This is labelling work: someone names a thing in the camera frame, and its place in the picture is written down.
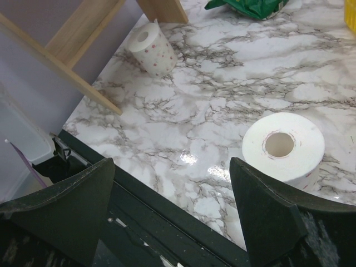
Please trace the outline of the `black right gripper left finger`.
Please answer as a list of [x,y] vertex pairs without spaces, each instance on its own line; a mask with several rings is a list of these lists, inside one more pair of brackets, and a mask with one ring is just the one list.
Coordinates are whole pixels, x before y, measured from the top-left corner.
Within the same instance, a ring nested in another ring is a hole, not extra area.
[[1,266],[91,266],[115,174],[103,159],[1,204]]

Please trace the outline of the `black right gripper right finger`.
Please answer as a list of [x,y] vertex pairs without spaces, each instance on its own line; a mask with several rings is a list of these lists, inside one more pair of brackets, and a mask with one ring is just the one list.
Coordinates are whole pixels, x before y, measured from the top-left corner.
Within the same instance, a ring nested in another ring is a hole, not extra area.
[[251,266],[355,266],[355,206],[314,196],[242,159],[230,178]]

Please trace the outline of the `white dotted roll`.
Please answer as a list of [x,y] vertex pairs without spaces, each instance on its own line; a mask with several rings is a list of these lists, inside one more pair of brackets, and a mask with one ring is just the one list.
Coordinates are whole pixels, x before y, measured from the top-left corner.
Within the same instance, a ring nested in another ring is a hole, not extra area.
[[243,138],[245,162],[299,190],[311,192],[319,178],[324,136],[307,118],[279,112],[255,122]]
[[156,22],[150,22],[134,32],[128,40],[127,49],[154,78],[166,76],[177,64],[177,55]]

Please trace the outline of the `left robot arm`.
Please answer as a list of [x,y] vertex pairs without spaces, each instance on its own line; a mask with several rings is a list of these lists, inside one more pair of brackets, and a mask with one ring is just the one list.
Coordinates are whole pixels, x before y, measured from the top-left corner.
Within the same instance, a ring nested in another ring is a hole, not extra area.
[[60,182],[83,171],[87,164],[53,133],[37,126],[1,85],[1,133],[15,149],[41,188],[43,177]]

